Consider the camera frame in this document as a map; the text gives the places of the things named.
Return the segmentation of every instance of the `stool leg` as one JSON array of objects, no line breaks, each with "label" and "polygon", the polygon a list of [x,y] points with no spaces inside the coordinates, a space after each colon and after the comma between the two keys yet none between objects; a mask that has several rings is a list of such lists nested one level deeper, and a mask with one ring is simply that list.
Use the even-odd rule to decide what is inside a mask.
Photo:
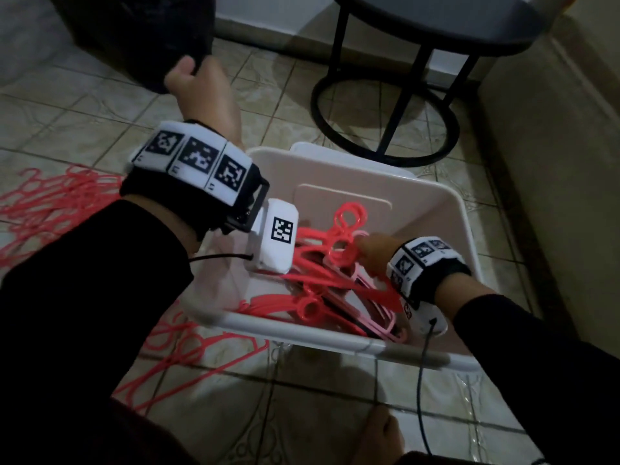
[{"label": "stool leg", "polygon": [[381,143],[379,143],[379,148],[377,148],[377,154],[385,155],[387,146],[389,146],[389,143],[392,141],[394,132],[396,132],[396,128],[398,127],[403,114],[405,114],[405,109],[407,109],[407,105],[409,104],[409,100],[414,92],[414,88],[416,85],[419,85],[422,80],[424,69],[429,62],[430,55],[432,53],[433,50],[430,47],[420,46],[420,50],[415,57],[414,64],[411,65],[411,70],[409,70],[405,84],[402,86],[402,91],[400,92],[396,106],[394,107],[392,115],[387,122],[386,131],[383,133],[383,137],[381,137]]},{"label": "stool leg", "polygon": [[340,66],[340,55],[342,53],[342,43],[345,41],[346,23],[348,22],[348,11],[340,8],[338,14],[338,25],[336,26],[336,37],[334,38],[334,46],[332,47],[332,57],[329,60],[329,70],[327,76],[331,76],[338,71]]},{"label": "stool leg", "polygon": [[465,81],[469,77],[471,70],[474,69],[474,66],[476,65],[476,62],[479,58],[480,57],[477,55],[470,55],[469,57],[467,57],[463,68],[452,82],[452,85],[450,85],[450,89],[448,90],[446,95],[443,97],[442,102],[444,102],[446,106],[450,106],[450,103],[454,100],[456,93],[458,93],[458,90],[461,89],[461,86],[465,84]]}]

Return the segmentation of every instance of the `leg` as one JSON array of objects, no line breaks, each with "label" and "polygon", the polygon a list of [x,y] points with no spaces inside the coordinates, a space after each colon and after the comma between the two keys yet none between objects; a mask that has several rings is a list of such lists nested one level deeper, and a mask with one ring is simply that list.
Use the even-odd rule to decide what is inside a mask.
[{"label": "leg", "polygon": [[398,420],[390,415],[388,407],[375,406],[351,465],[394,465],[405,453],[404,442]]},{"label": "leg", "polygon": [[476,65],[476,62],[479,58],[480,57],[477,55],[470,55],[467,58],[465,64],[463,65],[463,68],[452,82],[452,85],[450,86],[450,89],[448,90],[446,95],[443,97],[443,102],[446,106],[449,106],[450,103],[454,100],[456,93],[461,88],[461,86],[464,85],[465,81],[469,77],[469,74],[471,73],[471,70],[474,69],[474,66]]},{"label": "leg", "polygon": [[329,70],[327,76],[338,71],[340,66],[340,55],[342,53],[342,43],[345,41],[346,23],[348,22],[348,11],[345,8],[340,8],[340,14],[338,14],[338,25],[336,26],[336,37],[334,38],[334,45],[332,46],[332,57],[329,60]]},{"label": "leg", "polygon": [[403,114],[405,114],[405,109],[407,109],[407,105],[409,104],[411,95],[414,92],[414,88],[420,83],[420,80],[422,79],[424,69],[429,62],[430,55],[432,53],[433,50],[430,47],[420,46],[420,50],[415,57],[415,61],[414,64],[411,66],[411,70],[409,70],[409,74],[407,75],[405,84],[402,87],[402,91],[400,92],[400,96],[398,98],[398,101],[396,102],[396,106],[394,107],[392,116],[387,123],[386,131],[383,133],[383,137],[381,138],[381,143],[379,144],[379,148],[377,149],[377,153],[379,155],[385,154],[387,146],[389,146],[389,143],[392,141],[392,137],[394,137],[394,132],[396,132],[396,128],[398,127],[398,124],[400,123]]}]

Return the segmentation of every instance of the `black cable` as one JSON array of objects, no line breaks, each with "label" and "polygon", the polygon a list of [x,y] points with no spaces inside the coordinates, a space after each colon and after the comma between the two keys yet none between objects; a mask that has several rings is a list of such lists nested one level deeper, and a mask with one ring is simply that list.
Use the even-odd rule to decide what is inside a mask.
[{"label": "black cable", "polygon": [[420,433],[422,434],[422,440],[424,442],[424,447],[427,450],[427,454],[429,456],[433,456],[432,452],[430,452],[429,442],[426,439],[426,433],[424,432],[424,423],[422,422],[422,401],[420,399],[420,392],[422,391],[422,371],[424,370],[424,360],[426,359],[426,353],[429,350],[430,336],[433,335],[433,328],[437,324],[437,320],[434,319],[430,322],[430,331],[427,334],[426,339],[424,340],[424,347],[422,348],[422,361],[420,362],[420,371],[418,372],[418,391],[415,394],[415,401],[417,403],[418,408],[418,421],[420,422]]},{"label": "black cable", "polygon": [[253,254],[238,254],[238,253],[222,253],[222,254],[210,254],[207,256],[196,256],[195,258],[190,258],[190,263],[194,261],[202,261],[203,259],[215,259],[215,258],[240,258],[247,259],[251,261],[254,258]]}]

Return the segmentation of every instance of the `hand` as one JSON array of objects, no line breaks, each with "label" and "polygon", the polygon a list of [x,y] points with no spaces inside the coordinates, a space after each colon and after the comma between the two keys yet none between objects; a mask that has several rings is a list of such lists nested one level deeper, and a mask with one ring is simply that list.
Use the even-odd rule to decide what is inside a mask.
[{"label": "hand", "polygon": [[355,238],[355,245],[360,250],[359,262],[371,277],[383,276],[396,250],[406,242],[382,233],[373,233],[367,237]]},{"label": "hand", "polygon": [[206,57],[193,76],[195,66],[194,59],[186,55],[164,79],[168,91],[177,98],[183,119],[200,121],[245,150],[241,111],[220,61],[213,56]]}]

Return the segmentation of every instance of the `black metal stool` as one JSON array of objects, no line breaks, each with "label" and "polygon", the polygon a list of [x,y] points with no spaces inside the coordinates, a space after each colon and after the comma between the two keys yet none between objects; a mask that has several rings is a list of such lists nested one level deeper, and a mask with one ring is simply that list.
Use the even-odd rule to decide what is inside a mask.
[{"label": "black metal stool", "polygon": [[[314,122],[328,139],[353,155],[398,167],[430,165],[448,155],[456,145],[460,127],[450,109],[459,89],[478,58],[517,54],[527,49],[544,29],[543,19],[523,0],[335,0],[340,5],[336,38],[327,76],[314,87],[310,102]],[[340,55],[346,23],[353,15],[393,36],[414,42],[420,49],[404,79],[393,74],[342,68]],[[443,99],[424,85],[422,77],[433,50],[468,55]],[[402,88],[376,151],[346,139],[330,126],[319,111],[319,96],[337,82],[378,80]],[[437,152],[423,157],[385,155],[411,96],[431,103],[446,126],[446,140]]]}]

